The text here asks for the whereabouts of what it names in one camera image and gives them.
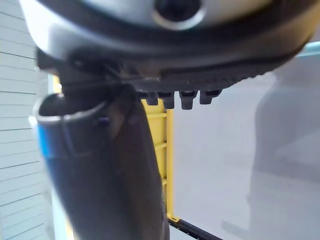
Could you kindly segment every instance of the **gray floor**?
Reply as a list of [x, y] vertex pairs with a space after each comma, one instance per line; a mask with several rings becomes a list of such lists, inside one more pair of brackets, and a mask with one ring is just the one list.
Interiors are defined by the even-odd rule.
[[178, 217], [225, 240], [320, 239], [319, 66], [295, 59], [192, 111], [176, 96]]

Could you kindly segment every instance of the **white wall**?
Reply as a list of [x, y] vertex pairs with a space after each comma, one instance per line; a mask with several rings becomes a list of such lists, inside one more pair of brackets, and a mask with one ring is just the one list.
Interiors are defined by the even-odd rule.
[[178, 217], [226, 240], [320, 239], [320, 56], [178, 106], [174, 141]]
[[48, 92], [18, 0], [0, 0], [0, 238], [52, 237], [50, 185], [28, 117]]

